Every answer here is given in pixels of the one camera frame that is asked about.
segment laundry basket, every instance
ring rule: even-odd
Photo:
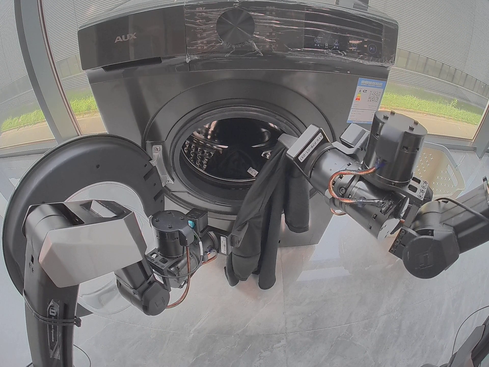
[[[434,199],[440,197],[455,199],[465,190],[460,169],[448,148],[440,144],[425,142],[414,175],[429,182]]]

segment washing machine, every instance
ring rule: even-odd
[[[310,124],[335,141],[358,80],[386,81],[395,21],[354,0],[131,0],[78,31],[80,59],[110,134],[139,144],[165,206],[231,229],[281,133]],[[310,192],[316,244],[331,212]]]

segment black garment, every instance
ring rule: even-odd
[[[309,185],[278,143],[244,198],[231,234],[241,244],[232,248],[224,273],[231,286],[259,274],[258,285],[275,283],[275,264],[282,211],[291,231],[309,229]]]

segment qr code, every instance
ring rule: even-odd
[[[381,96],[382,96],[382,91],[370,91],[370,94],[368,95],[368,102],[377,103],[378,101],[381,100]]]

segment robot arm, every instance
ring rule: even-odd
[[[189,285],[207,252],[218,253],[224,231],[207,212],[160,211],[152,216],[156,248],[146,243],[135,214],[112,201],[33,205],[22,232],[27,239],[25,316],[33,365],[71,367],[79,284],[114,272],[119,293],[144,314],[172,305],[170,290]]]
[[[400,229],[389,252],[412,275],[432,278],[489,240],[489,195],[484,179],[459,201],[431,201],[428,182],[413,176],[426,134],[404,115],[376,112],[370,132],[352,124],[339,142],[313,125],[280,141],[333,213],[350,215],[376,238]]]

